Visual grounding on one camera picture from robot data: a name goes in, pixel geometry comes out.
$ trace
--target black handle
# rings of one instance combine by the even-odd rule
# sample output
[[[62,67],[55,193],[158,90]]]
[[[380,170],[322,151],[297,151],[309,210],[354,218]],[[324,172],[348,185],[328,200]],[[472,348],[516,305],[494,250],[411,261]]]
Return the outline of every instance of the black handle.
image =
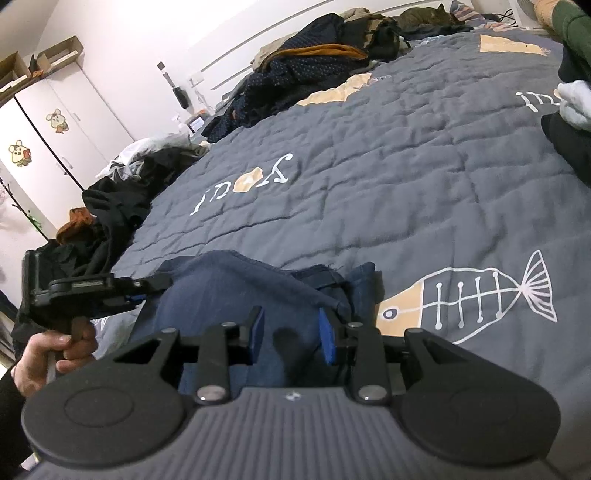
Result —
[[[177,98],[179,104],[183,108],[189,108],[189,99],[187,94],[181,87],[173,88],[174,96]]]

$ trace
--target white wardrobe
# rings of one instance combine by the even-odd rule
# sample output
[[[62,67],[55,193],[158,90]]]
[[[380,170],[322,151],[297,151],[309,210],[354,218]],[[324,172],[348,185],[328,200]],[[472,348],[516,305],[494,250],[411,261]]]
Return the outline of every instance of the white wardrobe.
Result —
[[[76,63],[18,92],[0,107],[0,125],[3,166],[56,229],[133,142]]]

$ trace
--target fish skeleton drawing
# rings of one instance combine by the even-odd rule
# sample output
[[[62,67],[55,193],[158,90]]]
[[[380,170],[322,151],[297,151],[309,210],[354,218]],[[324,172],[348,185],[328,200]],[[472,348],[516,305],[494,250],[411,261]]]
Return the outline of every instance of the fish skeleton drawing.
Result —
[[[521,283],[497,268],[447,267],[425,275],[376,306],[376,326],[390,336],[402,336],[411,327],[434,327],[458,345],[502,320],[521,297],[534,313],[557,322],[540,250],[531,254]]]

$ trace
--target quilted blanket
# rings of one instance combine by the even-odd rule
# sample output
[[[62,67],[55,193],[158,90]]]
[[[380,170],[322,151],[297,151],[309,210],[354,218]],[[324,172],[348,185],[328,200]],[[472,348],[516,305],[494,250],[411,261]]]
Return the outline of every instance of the quilted blanket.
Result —
[[[516,32],[435,38],[344,101],[240,128],[154,200],[113,272],[214,249],[372,261],[382,332],[421,326],[546,387],[562,413],[550,460],[588,478],[591,190],[540,128],[560,52]],[[102,352],[134,318],[99,322]]]

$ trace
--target black plastic device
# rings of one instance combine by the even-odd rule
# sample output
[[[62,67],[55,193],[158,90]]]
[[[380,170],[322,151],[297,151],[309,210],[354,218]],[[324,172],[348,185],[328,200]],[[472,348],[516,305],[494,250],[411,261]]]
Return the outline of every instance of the black plastic device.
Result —
[[[552,396],[422,329],[384,337],[319,311],[328,363],[346,388],[252,388],[229,368],[256,362],[264,312],[199,337],[164,329],[31,397],[22,425],[43,461],[29,479],[552,479]],[[177,392],[185,363],[197,387]],[[392,395],[388,363],[407,392]]]
[[[72,332],[72,319],[97,319],[133,310],[148,295],[172,285],[169,276],[116,278],[111,273],[59,278],[44,284],[38,252],[29,250],[22,260],[21,321],[28,319],[41,327]]]

